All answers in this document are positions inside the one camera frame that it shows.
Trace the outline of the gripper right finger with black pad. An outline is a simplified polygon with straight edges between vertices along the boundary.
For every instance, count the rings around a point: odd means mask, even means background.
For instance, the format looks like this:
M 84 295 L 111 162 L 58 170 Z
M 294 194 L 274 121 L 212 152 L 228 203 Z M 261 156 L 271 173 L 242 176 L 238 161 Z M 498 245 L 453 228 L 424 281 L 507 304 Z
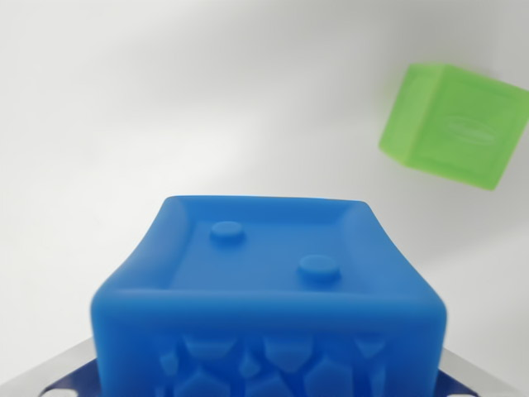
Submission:
M 435 396 L 527 396 L 508 383 L 444 348 Z

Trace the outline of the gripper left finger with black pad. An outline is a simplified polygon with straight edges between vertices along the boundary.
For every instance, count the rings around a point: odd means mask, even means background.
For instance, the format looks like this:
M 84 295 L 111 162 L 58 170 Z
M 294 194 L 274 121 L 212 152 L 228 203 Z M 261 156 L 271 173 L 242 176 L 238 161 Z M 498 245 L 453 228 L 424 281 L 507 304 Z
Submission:
M 1 396 L 99 396 L 92 338 L 1 385 Z

